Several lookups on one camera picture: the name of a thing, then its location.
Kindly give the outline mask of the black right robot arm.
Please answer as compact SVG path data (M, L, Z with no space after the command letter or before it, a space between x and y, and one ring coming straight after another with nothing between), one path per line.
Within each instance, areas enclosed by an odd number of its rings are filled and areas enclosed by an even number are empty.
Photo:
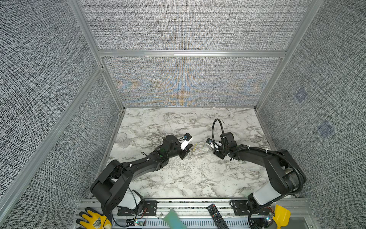
M257 213L272 203L289 195L300 193L307 178L286 150L273 151L244 144L237 144L231 132L224 132L220 119L212 125L212 139L207 141L213 148L213 154L224 159L247 161L265 168L268 182L251 193L247 198L249 212Z

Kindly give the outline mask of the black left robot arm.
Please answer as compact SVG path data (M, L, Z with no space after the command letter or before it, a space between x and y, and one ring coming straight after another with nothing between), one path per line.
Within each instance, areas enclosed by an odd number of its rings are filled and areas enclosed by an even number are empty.
M124 163L111 161L90 188L92 195L100 202L103 214L108 215L117 207L139 214L143 210L144 198L137 191L130 190L131 181L161 170L173 157L185 159L193 146L192 139L189 133L181 139L167 135L162 144L144 158Z

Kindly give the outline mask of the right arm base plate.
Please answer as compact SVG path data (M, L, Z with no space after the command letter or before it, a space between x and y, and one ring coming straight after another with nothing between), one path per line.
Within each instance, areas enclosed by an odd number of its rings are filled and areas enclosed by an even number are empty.
M256 204L256 202L254 200L237 200L237 199L233 199L229 202L230 206L233 208L234 210L234 214L236 216L248 216L249 213L252 210L255 210L256 208L259 207L258 204ZM269 206L262 208L258 211L255 211L253 213L253 216L264 216L264 215L269 215L269 213L274 213L274 211L269 208Z

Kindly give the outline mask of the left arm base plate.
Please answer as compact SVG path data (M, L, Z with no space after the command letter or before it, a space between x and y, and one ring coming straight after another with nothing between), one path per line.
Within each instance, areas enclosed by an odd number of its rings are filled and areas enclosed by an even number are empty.
M146 216L156 216L157 203L158 201L156 200L143 200L134 209L129 209L126 207L118 207L117 216L132 217L137 214L137 216L140 217L143 215L143 213Z

